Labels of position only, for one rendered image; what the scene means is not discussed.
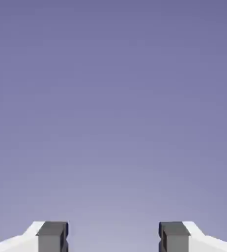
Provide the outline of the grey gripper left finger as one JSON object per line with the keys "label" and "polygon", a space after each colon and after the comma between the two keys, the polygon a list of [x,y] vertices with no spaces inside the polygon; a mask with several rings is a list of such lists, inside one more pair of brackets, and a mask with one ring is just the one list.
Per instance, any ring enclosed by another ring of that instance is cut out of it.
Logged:
{"label": "grey gripper left finger", "polygon": [[34,221],[18,236],[0,242],[0,252],[69,252],[66,221]]}

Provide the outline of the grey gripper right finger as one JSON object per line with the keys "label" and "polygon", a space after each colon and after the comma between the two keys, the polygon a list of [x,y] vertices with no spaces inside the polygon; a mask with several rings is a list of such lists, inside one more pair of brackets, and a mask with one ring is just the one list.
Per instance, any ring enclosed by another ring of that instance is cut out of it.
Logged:
{"label": "grey gripper right finger", "polygon": [[227,242],[205,235],[193,221],[161,221],[158,252],[227,252]]}

